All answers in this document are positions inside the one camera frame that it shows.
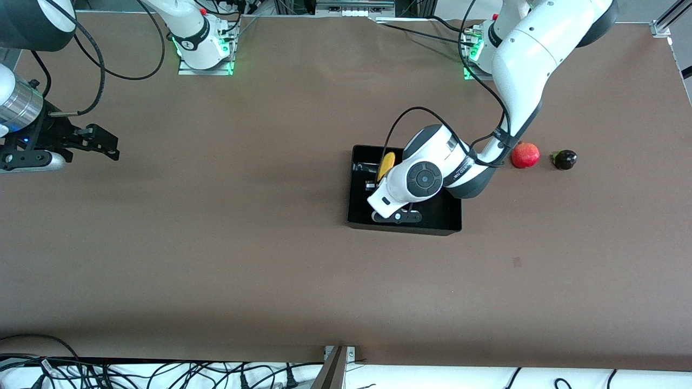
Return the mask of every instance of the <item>white floor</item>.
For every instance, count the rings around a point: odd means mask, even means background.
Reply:
[[[284,363],[271,363],[275,370],[285,367]],[[124,374],[139,374],[150,376],[159,365],[114,365],[112,368]],[[214,364],[213,368],[222,369],[222,364]],[[237,363],[228,363],[229,368],[237,366]],[[166,372],[166,367],[152,380],[150,389],[170,389],[173,382],[184,374],[190,365],[185,364]],[[70,377],[77,373],[76,368],[60,368]],[[310,382],[319,372],[319,365],[296,368],[293,371],[295,379],[300,382]],[[374,389],[503,389],[507,386],[514,368],[454,368],[454,367],[426,367],[426,366],[384,366],[384,365],[349,365],[345,378],[345,389],[362,389],[374,384]],[[516,377],[511,389],[555,389],[556,378],[563,378],[574,389],[606,389],[606,381],[612,370],[605,369],[545,369],[523,368]],[[233,374],[231,378],[222,381],[222,373],[205,370],[208,377],[196,376],[190,381],[188,389],[211,389],[214,383],[210,379],[220,382],[218,389],[237,389],[240,387],[239,375]],[[14,368],[0,373],[0,387],[3,389],[31,388],[41,374],[39,368]],[[266,377],[268,369],[258,368],[246,372],[250,387],[260,379]],[[62,377],[57,371],[52,371],[53,377]],[[131,380],[139,389],[147,389],[146,378],[133,377]],[[122,379],[116,379],[123,384],[122,389],[135,389],[130,383]],[[172,389],[178,389],[182,385],[178,381]],[[79,388],[79,380],[73,380]],[[270,379],[261,382],[257,388],[268,388]],[[277,374],[274,389],[283,387],[286,383],[284,373]],[[620,370],[613,377],[611,389],[689,389],[692,388],[692,372],[658,372],[642,370]],[[43,389],[52,389],[49,380],[44,381]],[[65,380],[55,381],[55,389],[74,389]],[[567,389],[564,383],[558,389]]]

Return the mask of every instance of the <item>red pomegranate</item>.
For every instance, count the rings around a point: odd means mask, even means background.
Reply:
[[[533,143],[519,142],[511,153],[512,165],[516,168],[530,168],[540,159],[538,147]]]

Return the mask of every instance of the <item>black plastic tray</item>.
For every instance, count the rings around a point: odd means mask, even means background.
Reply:
[[[401,162],[403,149],[388,147],[394,152],[397,163]],[[376,223],[372,220],[372,207],[367,202],[372,194],[365,189],[366,181],[374,181],[375,173],[359,171],[358,163],[379,163],[382,147],[355,145],[351,157],[351,189],[348,201],[348,224],[351,228],[362,230],[390,231],[394,233],[413,233],[447,236],[462,230],[462,201],[452,197],[442,189],[434,197],[413,204],[423,220],[418,223]]]

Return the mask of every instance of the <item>brown table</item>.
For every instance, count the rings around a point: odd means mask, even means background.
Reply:
[[[80,20],[112,70],[156,63],[145,15]],[[225,78],[178,76],[168,49],[155,77],[109,77],[74,119],[120,137],[119,162],[76,152],[0,177],[3,334],[91,356],[297,361],[345,343],[370,363],[689,369],[692,109],[647,26],[565,61],[524,137],[546,158],[501,169],[450,237],[350,229],[345,208],[351,148],[381,144],[404,109],[466,140],[494,128],[453,44],[264,18]],[[87,106],[97,68],[74,44],[44,60],[49,100]],[[41,75],[27,55],[18,72]],[[434,122],[411,114],[391,144]],[[562,148],[579,153],[569,172],[547,160]]]

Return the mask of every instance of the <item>yellow object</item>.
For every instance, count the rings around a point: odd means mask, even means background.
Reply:
[[[380,165],[380,170],[377,172],[377,182],[380,182],[382,177],[389,172],[391,168],[394,167],[394,153],[388,152],[385,158],[382,160],[382,165]]]

